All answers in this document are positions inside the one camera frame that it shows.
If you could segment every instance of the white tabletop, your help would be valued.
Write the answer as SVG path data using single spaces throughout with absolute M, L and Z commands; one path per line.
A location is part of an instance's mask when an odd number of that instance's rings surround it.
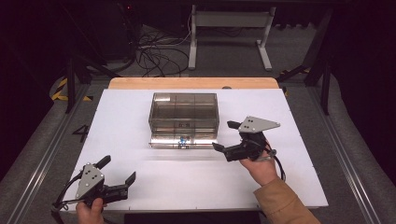
M 286 183 L 307 207 L 327 206 L 317 173 L 306 151 L 282 90 L 104 90 L 75 172 L 87 162 L 110 155 L 101 171 L 105 184 L 123 184 L 136 171 L 128 200 L 110 203 L 107 211 L 158 212 L 257 210 L 253 191 L 259 185 L 239 161 L 227 162 L 214 149 L 154 149 L 149 146 L 149 111 L 154 92 L 214 92 L 219 104 L 218 142 L 240 143 L 228 120 L 246 116 L 279 122 L 264 131 L 282 162 Z M 74 199 L 78 183 L 66 192 Z

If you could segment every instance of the black cable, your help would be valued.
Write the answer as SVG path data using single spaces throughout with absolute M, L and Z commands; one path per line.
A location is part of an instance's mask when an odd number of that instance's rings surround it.
M 271 145 L 269 144 L 268 141 L 266 141 L 266 143 L 267 143 L 267 146 L 268 146 L 270 149 L 268 149 L 268 148 L 265 147 L 264 150 L 265 150 L 268 154 L 270 154 L 270 153 L 272 152 Z M 286 182 L 286 174 L 285 174 L 285 171 L 283 170 L 282 163 L 280 163 L 280 160 L 277 158 L 277 156 L 274 156 L 274 159 L 275 159 L 277 165 L 279 166 L 280 178 L 281 178 L 283 181 Z
M 172 41 L 170 41 L 168 43 L 163 43 L 163 39 L 167 38 L 167 37 L 170 37 L 170 38 L 172 38 L 174 40 L 172 40 Z M 171 35 L 163 35 L 161 37 L 155 37 L 155 38 L 153 38 L 151 40 L 148 40 L 147 42 L 142 43 L 142 44 L 143 45 L 153 45 L 153 46 L 156 46 L 156 45 L 160 45 L 160 46 L 162 46 L 162 45 L 177 45 L 177 44 L 182 43 L 185 39 L 186 39 L 186 37 L 184 37 L 184 38 L 181 38 L 181 37 L 173 38 Z
M 64 186 L 64 189 L 59 194 L 55 203 L 52 204 L 51 216 L 59 224 L 64 224 L 64 221 L 62 220 L 61 215 L 59 214 L 59 211 L 61 211 L 62 208 L 67 206 L 67 203 L 76 202 L 76 200 L 62 201 L 64 199 L 64 195 L 66 194 L 66 192 L 70 188 L 70 186 L 72 186 L 72 184 L 74 182 L 76 182 L 78 179 L 81 179 L 81 177 L 82 177 L 82 171 L 78 175 L 73 177 L 69 182 L 67 182 L 67 184 Z
M 274 159 L 277 163 L 277 165 L 279 166 L 279 170 L 280 170 L 280 178 L 286 182 L 286 174 L 285 171 L 283 170 L 282 164 L 280 163 L 280 160 L 277 158 L 277 156 L 274 156 Z
M 134 63 L 134 60 L 129 60 L 128 63 L 126 63 L 126 64 L 124 64 L 124 65 L 122 65 L 122 66 L 120 66 L 120 67 L 118 67 L 118 68 L 111 68 L 111 69 L 107 68 L 107 69 L 108 69 L 109 71 L 113 72 L 113 73 L 118 73 L 118 72 L 121 72 L 121 71 L 127 69 L 128 67 L 130 67 L 133 63 Z M 97 70 L 91 70 L 91 69 L 88 69 L 88 70 L 91 72 L 91 74 L 94 74 L 94 75 L 101 75 L 101 74 L 103 74 L 103 73 L 101 73 L 101 72 L 99 72 L 99 71 L 97 71 Z
M 155 69 L 158 69 L 158 71 L 160 72 L 160 74 L 155 77 L 166 77 L 175 74 L 179 74 L 179 76 L 181 77 L 181 73 L 188 69 L 187 63 L 185 67 L 180 68 L 180 65 L 178 63 L 171 60 L 163 53 L 167 50 L 177 51 L 179 53 L 182 53 L 187 60 L 189 59 L 189 56 L 179 49 L 165 48 L 166 45 L 171 45 L 175 42 L 179 44 L 180 38 L 176 38 L 173 41 L 159 44 L 159 42 L 162 42 L 162 40 L 167 37 L 170 37 L 170 35 L 160 31 L 151 31 L 144 33 L 140 36 L 137 47 L 139 55 L 136 56 L 136 63 L 140 68 L 146 70 L 146 73 L 142 77 L 149 77 L 149 74 Z M 168 67 L 169 64 L 173 64 L 177 68 L 177 70 L 165 73 L 164 68 Z

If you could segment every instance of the tan jacket sleeve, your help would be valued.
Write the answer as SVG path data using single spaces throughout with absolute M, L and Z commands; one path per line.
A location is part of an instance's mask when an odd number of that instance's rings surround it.
M 271 223 L 320 223 L 280 178 L 257 189 L 254 194 Z

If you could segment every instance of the human hand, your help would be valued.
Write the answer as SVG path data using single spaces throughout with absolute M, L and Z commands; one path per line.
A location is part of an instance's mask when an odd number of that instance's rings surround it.
M 269 144 L 267 144 L 266 148 L 271 150 Z M 264 150 L 262 152 L 261 157 L 267 157 L 267 156 L 269 155 Z M 247 168 L 253 179 L 261 186 L 264 186 L 270 183 L 271 181 L 275 180 L 276 178 L 278 178 L 278 175 L 276 173 L 274 158 L 267 161 L 251 161 L 250 159 L 244 159 L 241 160 L 240 162 L 245 168 Z
M 102 216 L 103 200 L 97 198 L 93 201 L 92 207 L 88 207 L 85 203 L 78 203 L 76 211 L 78 215 L 78 224 L 104 224 Z

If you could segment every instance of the transparent container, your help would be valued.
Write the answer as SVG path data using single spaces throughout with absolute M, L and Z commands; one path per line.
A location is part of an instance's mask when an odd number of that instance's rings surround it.
M 219 129 L 215 93 L 156 92 L 148 123 L 156 148 L 212 148 Z

